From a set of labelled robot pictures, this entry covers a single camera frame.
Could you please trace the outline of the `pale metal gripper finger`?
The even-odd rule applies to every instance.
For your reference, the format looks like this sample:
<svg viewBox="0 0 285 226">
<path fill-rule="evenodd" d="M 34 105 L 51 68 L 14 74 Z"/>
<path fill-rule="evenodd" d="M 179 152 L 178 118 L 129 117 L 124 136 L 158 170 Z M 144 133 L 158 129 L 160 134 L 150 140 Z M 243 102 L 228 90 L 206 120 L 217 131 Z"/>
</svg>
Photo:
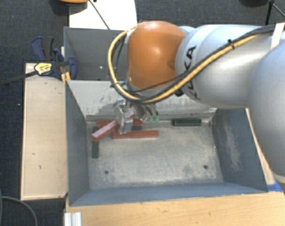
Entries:
<svg viewBox="0 0 285 226">
<path fill-rule="evenodd" d="M 123 113 L 120 116 L 120 125 L 132 124 L 134 116 L 135 116 L 134 112 Z"/>
<path fill-rule="evenodd" d="M 122 134 L 129 133 L 132 129 L 132 124 L 133 124 L 132 121 L 126 121 L 126 122 L 120 124 L 120 127 L 118 129 L 119 134 L 122 135 Z"/>
</svg>

